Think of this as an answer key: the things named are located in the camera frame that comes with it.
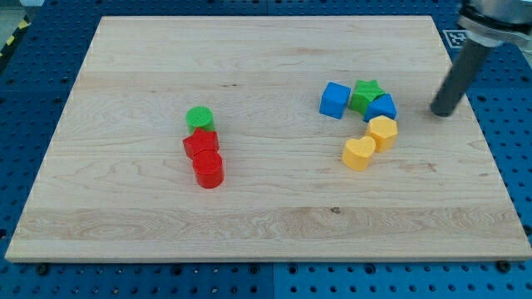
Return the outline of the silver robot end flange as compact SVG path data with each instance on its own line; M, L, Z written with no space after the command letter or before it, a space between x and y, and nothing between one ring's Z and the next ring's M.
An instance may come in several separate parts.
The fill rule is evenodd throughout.
M457 24L484 47L531 48L531 0L465 0Z

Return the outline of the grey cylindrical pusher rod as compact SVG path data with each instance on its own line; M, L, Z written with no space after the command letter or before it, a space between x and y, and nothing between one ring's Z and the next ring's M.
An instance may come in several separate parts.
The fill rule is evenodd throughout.
M466 40L431 102L433 114L440 117L453 114L492 50L493 47L487 47L470 38Z

